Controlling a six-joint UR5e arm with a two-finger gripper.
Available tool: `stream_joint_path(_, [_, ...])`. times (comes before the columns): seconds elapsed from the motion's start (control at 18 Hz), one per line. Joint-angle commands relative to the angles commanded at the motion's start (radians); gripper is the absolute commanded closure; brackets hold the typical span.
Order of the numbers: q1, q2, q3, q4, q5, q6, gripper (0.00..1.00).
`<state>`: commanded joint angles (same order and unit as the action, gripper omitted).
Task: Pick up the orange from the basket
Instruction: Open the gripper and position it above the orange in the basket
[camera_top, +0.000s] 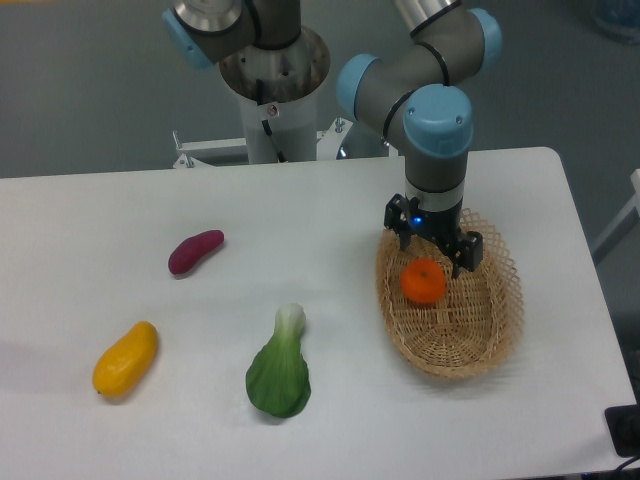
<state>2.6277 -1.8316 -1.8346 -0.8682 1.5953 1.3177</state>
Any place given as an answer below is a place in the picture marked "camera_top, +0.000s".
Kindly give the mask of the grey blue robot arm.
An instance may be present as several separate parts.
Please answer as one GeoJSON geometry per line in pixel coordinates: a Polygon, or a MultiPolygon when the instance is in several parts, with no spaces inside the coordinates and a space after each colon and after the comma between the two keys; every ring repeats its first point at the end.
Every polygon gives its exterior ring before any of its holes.
{"type": "MultiPolygon", "coordinates": [[[[376,131],[405,160],[405,190],[385,209],[384,225],[407,248],[434,244],[455,271],[474,271],[482,236],[459,224],[471,102],[459,83],[491,66],[502,50],[497,21],[458,1],[399,1],[412,45],[393,62],[360,54],[336,82],[340,106],[376,131]]],[[[301,21],[297,1],[176,1],[162,16],[186,60],[217,66],[241,108],[253,164],[317,158],[316,96],[330,54],[301,21]]]]}

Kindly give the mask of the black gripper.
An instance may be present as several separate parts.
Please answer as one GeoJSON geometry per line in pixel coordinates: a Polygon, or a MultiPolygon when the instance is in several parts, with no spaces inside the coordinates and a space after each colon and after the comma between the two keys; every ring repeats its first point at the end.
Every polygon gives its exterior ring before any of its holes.
{"type": "Polygon", "coordinates": [[[462,271],[475,272],[483,260],[483,236],[459,227],[462,201],[443,211],[427,211],[419,207],[417,197],[408,200],[395,194],[386,204],[384,227],[399,239],[399,248],[407,250],[413,236],[425,239],[440,250],[451,250],[452,278],[462,271]]]}

